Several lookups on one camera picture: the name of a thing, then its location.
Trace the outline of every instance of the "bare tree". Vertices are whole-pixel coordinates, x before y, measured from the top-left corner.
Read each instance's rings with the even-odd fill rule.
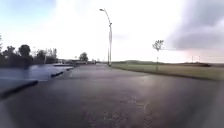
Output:
[[[152,47],[159,53],[162,50],[163,40],[157,40]],[[157,54],[157,63],[156,63],[156,71],[158,71],[158,62],[159,62],[159,54]]]
[[[0,43],[0,53],[2,52],[2,44]]]
[[[58,53],[57,49],[53,48],[53,57],[54,58],[57,58],[57,53]]]

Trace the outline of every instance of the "road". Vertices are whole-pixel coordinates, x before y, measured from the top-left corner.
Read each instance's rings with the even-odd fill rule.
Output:
[[[17,128],[200,128],[219,87],[212,81],[82,66],[0,103]]]

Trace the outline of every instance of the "cloud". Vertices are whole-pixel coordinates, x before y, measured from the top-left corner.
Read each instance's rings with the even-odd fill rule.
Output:
[[[224,1],[190,0],[183,24],[174,33],[177,49],[208,49],[224,41]]]

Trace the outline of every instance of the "light pole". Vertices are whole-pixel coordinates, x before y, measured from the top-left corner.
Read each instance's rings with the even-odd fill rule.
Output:
[[[111,66],[112,62],[111,62],[111,46],[112,46],[112,23],[110,22],[110,18],[107,14],[106,9],[100,9],[100,11],[104,11],[107,15],[108,21],[109,21],[109,28],[110,28],[110,32],[109,32],[109,50],[108,50],[108,65]]]
[[[47,53],[48,53],[47,50],[48,50],[48,49],[46,48],[46,50],[45,50],[45,56],[44,56],[44,64],[46,64],[46,62],[47,62]]]

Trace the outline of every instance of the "curb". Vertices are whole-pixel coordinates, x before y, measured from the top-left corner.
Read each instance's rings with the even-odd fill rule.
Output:
[[[72,70],[72,69],[74,69],[74,68],[68,68],[68,69],[66,69],[67,71],[70,71],[70,70]]]
[[[56,74],[51,74],[51,78],[54,78],[54,77],[56,77],[56,76],[59,76],[59,75],[61,75],[61,74],[63,74],[64,72],[59,72],[59,73],[56,73]]]
[[[14,94],[16,94],[16,93],[18,93],[18,92],[28,88],[28,87],[32,87],[32,86],[35,86],[37,84],[38,84],[38,81],[35,80],[35,81],[28,82],[26,84],[20,85],[18,87],[15,87],[13,89],[10,89],[8,91],[5,91],[3,93],[0,93],[0,99],[5,99],[5,98],[7,98],[7,97],[9,97],[11,95],[14,95]]]
[[[116,67],[112,67],[112,68],[120,69],[120,70],[126,70],[126,71],[132,71],[132,72],[148,73],[148,74],[154,74],[154,75],[174,76],[174,77],[190,78],[190,79],[197,79],[197,80],[220,81],[220,80],[215,80],[215,79],[212,79],[212,78],[203,78],[203,77],[196,77],[196,76],[185,76],[185,75],[178,75],[178,74],[167,74],[167,73],[162,73],[162,72],[129,70],[129,69],[123,69],[123,68],[116,68]]]

